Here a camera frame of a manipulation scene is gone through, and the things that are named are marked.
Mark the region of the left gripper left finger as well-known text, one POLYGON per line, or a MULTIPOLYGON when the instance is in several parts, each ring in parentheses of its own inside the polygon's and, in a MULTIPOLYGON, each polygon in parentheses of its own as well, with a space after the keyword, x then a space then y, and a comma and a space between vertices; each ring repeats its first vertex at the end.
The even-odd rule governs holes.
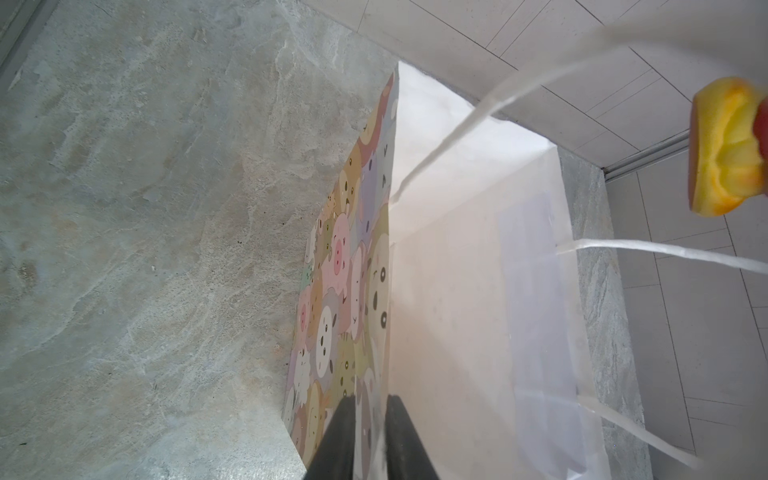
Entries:
POLYGON ((304 480, 352 480, 354 476, 356 403, 345 397, 303 477, 304 480))

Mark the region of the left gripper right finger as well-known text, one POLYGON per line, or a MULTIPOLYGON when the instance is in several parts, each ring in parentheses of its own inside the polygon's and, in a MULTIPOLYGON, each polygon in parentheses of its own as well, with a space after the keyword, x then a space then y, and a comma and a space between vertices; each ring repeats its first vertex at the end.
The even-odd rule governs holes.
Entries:
POLYGON ((397 395, 387 398, 384 434, 389 480, 439 479, 408 411, 397 395))

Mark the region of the white cartoon paper bag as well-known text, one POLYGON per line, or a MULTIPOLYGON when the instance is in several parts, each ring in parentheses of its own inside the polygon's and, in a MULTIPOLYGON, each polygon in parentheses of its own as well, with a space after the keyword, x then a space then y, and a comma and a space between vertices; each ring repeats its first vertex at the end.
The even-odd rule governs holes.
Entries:
POLYGON ((399 62, 307 243, 284 410, 306 471, 355 397, 353 479, 388 479, 399 396, 439 479, 606 479, 610 422, 693 472, 710 467, 597 398, 577 254, 626 249, 763 274, 765 263, 575 238, 556 146, 496 118, 616 48, 665 44, 767 72, 767 5, 703 4, 600 27, 470 104, 399 62))

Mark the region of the striped round bun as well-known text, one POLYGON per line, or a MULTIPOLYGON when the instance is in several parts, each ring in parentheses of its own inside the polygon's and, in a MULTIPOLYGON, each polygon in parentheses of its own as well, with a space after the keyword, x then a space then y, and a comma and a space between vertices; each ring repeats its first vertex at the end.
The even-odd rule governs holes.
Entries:
POLYGON ((738 77, 713 81, 695 94, 690 116, 688 196, 703 217, 724 215, 765 195, 763 159, 753 134, 767 92, 738 77))

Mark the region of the red steel kitchen tongs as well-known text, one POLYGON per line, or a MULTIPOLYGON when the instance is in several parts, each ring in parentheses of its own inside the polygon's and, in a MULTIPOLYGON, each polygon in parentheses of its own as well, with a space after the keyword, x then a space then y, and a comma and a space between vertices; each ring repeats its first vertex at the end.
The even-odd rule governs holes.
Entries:
POLYGON ((765 97, 759 104, 753 122, 753 134, 758 140, 758 150, 763 159, 764 193, 767 193, 767 167, 768 167, 768 98, 765 97))

